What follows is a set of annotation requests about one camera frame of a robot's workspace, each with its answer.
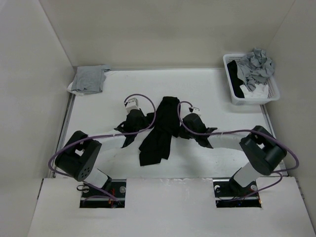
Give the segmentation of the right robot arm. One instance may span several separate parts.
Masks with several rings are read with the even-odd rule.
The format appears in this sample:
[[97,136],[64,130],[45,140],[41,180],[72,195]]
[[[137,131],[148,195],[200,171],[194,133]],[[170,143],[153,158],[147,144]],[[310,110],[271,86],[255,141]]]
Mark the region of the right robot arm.
[[216,132],[216,128],[206,127],[199,115],[190,113],[181,119],[179,136],[194,139],[200,146],[210,149],[231,149],[241,151],[248,163],[237,170],[229,179],[224,190],[231,193],[233,200],[252,196],[254,181],[261,176],[269,176],[287,155],[281,145],[264,127],[255,126],[251,130]]

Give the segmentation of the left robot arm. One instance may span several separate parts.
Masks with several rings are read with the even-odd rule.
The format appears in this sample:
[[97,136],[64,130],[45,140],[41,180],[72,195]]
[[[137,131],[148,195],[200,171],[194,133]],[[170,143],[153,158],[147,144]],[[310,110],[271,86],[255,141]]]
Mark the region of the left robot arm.
[[155,113],[144,115],[142,110],[132,109],[126,120],[111,130],[107,137],[96,135],[88,139],[86,133],[78,130],[66,143],[67,149],[57,156],[55,165],[68,176],[93,188],[98,196],[111,197],[111,177],[94,167],[98,155],[107,150],[126,148],[134,142],[140,130],[153,126],[154,119]]

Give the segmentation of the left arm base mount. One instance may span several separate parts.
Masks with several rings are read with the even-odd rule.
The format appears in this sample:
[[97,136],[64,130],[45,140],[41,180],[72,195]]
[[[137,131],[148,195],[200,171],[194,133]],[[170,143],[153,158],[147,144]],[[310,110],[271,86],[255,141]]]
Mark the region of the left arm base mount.
[[114,196],[117,200],[113,200],[104,192],[88,186],[80,184],[77,190],[81,192],[80,208],[124,208],[126,196],[126,180],[113,180],[107,187],[106,191]]

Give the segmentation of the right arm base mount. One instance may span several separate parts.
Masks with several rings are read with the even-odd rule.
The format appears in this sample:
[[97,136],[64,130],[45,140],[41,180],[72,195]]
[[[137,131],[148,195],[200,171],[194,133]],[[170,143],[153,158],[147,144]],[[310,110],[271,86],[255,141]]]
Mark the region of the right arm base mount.
[[253,194],[258,190],[256,181],[239,187],[229,179],[214,179],[213,188],[217,208],[261,208],[259,194]]

